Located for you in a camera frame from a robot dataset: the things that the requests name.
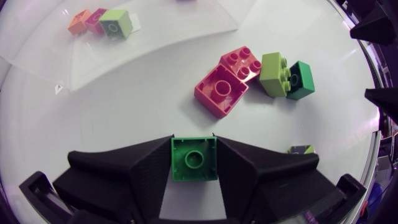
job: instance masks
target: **green lego brick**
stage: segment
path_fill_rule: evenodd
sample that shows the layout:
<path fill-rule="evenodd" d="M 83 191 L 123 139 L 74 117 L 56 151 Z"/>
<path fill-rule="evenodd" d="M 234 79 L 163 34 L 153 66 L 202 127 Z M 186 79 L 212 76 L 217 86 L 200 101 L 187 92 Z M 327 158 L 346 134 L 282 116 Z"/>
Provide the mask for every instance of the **green lego brick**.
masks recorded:
<path fill-rule="evenodd" d="M 290 90 L 290 70 L 287 68 L 286 58 L 279 52 L 262 56 L 259 81 L 269 96 L 287 96 Z"/>
<path fill-rule="evenodd" d="M 127 38 L 132 31 L 129 12 L 124 9 L 107 10 L 100 17 L 99 24 L 108 37 Z"/>
<path fill-rule="evenodd" d="M 299 100 L 315 91 L 311 68 L 309 65 L 298 61 L 291 66 L 290 72 L 292 74 L 289 79 L 291 89 L 287 92 L 287 98 Z"/>
<path fill-rule="evenodd" d="M 312 145 L 307 146 L 292 146 L 287 150 L 289 154 L 309 154 L 315 153 Z"/>
<path fill-rule="evenodd" d="M 172 138 L 173 181 L 216 180 L 216 137 Z"/>

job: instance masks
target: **upside-down lego brick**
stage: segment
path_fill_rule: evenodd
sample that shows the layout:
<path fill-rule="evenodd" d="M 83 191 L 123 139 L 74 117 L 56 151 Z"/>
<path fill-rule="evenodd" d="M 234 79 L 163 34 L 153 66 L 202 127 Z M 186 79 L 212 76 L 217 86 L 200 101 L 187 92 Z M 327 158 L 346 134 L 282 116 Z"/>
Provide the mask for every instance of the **upside-down lego brick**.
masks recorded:
<path fill-rule="evenodd" d="M 216 137 L 172 138 L 173 181 L 216 180 Z"/>
<path fill-rule="evenodd" d="M 279 52 L 262 56 L 262 68 L 259 81 L 271 97 L 287 96 L 290 91 L 290 70 L 287 68 L 286 58 Z"/>
<path fill-rule="evenodd" d="M 261 63 L 246 46 L 224 54 L 220 63 L 245 83 L 260 74 Z"/>
<path fill-rule="evenodd" d="M 86 20 L 85 25 L 87 29 L 95 34 L 103 34 L 104 29 L 102 29 L 99 19 L 107 11 L 107 9 L 97 9 L 92 15 Z"/>
<path fill-rule="evenodd" d="M 72 34 L 78 34 L 83 30 L 87 30 L 85 22 L 89 18 L 90 15 L 91 15 L 91 12 L 88 9 L 85 9 L 85 10 L 79 12 L 77 15 L 75 15 L 73 17 L 72 21 L 70 21 L 68 30 Z"/>
<path fill-rule="evenodd" d="M 127 38 L 132 31 L 129 12 L 124 9 L 107 10 L 99 23 L 108 37 Z"/>
<path fill-rule="evenodd" d="M 224 65 L 218 64 L 196 87 L 195 98 L 216 117 L 225 117 L 248 86 Z"/>
<path fill-rule="evenodd" d="M 286 98 L 299 100 L 315 91 L 311 68 L 304 62 L 298 61 L 290 68 L 290 91 Z"/>
<path fill-rule="evenodd" d="M 307 146 L 292 146 L 287 150 L 288 154 L 309 154 L 309 153 L 315 153 L 315 150 L 313 149 L 312 145 L 307 145 Z"/>

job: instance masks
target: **white table surface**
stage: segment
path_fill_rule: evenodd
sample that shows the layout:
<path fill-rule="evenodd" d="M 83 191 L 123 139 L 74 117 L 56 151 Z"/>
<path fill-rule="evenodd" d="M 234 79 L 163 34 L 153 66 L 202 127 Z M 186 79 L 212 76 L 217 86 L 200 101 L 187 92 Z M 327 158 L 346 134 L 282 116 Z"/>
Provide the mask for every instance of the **white table surface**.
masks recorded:
<path fill-rule="evenodd" d="M 243 45 L 261 59 L 281 52 L 288 66 L 310 64 L 316 92 L 299 101 L 248 92 L 218 120 L 193 97 L 194 86 L 221 55 Z M 285 152 L 312 144 L 318 170 L 334 184 L 345 173 L 359 179 L 378 127 L 377 108 L 364 98 L 373 88 L 366 59 L 327 1 L 258 1 L 239 30 L 156 50 L 75 93 L 12 67 L 0 93 L 0 171 L 21 223 L 43 223 L 18 185 L 37 170 L 54 181 L 70 151 L 98 152 L 160 138 L 212 133 Z M 224 218 L 218 181 L 176 183 L 169 178 L 162 218 Z"/>

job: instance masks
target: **transparent plastic sheet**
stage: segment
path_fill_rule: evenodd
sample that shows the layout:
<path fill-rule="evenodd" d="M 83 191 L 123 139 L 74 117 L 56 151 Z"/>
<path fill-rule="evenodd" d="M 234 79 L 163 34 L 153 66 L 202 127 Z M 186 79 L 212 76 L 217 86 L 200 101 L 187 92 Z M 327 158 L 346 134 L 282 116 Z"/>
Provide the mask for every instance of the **transparent plastic sheet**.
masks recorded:
<path fill-rule="evenodd" d="M 76 91 L 110 70 L 153 50 L 237 29 L 254 1 L 65 0 L 51 10 L 47 6 L 50 12 L 47 15 L 42 13 L 43 18 L 23 44 L 2 49 L 0 54 L 33 75 Z M 75 14 L 84 9 L 93 12 L 99 7 L 136 13 L 141 29 L 126 40 L 112 40 L 91 32 L 69 33 L 67 26 Z M 11 40 L 4 36 L 0 39 L 3 44 L 7 41 Z"/>

